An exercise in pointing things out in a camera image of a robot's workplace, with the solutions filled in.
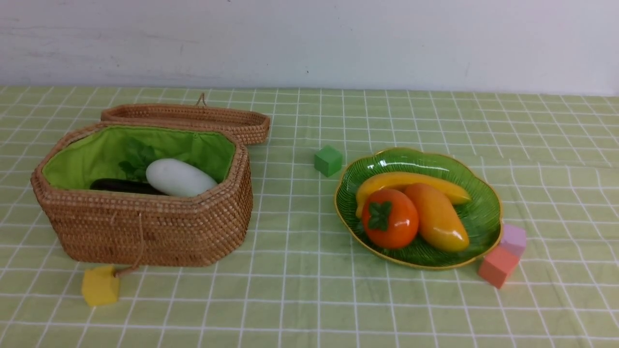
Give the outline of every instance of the yellow mango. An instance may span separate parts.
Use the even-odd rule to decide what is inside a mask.
[[[447,196],[430,185],[417,183],[404,194],[419,214],[419,235],[431,246],[447,253],[469,247],[469,235]]]

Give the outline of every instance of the woven rattan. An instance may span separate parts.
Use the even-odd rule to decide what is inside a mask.
[[[57,189],[43,176],[45,164],[69,144],[105,127],[128,124],[102,121],[66,134],[32,173],[35,196],[65,252],[89,263],[208,266],[239,247],[253,208],[248,151],[236,136],[216,126],[167,119],[129,124],[217,131],[236,145],[227,178],[195,197]],[[255,135],[246,139],[257,140]]]
[[[105,109],[101,112],[102,121],[166,122],[169,125],[203,126],[209,129],[232,133],[241,143],[258,144],[269,136],[271,119],[254,111],[209,107],[204,102],[204,94],[196,103],[201,107],[179,104],[127,104]]]

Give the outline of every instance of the basket lid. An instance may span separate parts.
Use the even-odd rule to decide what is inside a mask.
[[[255,111],[206,105],[204,93],[195,105],[146,103],[124,104],[101,112],[102,121],[152,123],[166,127],[200,126],[231,133],[242,144],[258,144],[269,136],[271,119]]]

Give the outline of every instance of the white wall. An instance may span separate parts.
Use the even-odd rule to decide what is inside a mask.
[[[0,0],[0,84],[619,93],[619,0]]]

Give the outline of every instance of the purple cube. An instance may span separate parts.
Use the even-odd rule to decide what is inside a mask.
[[[500,245],[520,258],[527,248],[527,234],[520,227],[505,224],[503,225],[503,238]]]

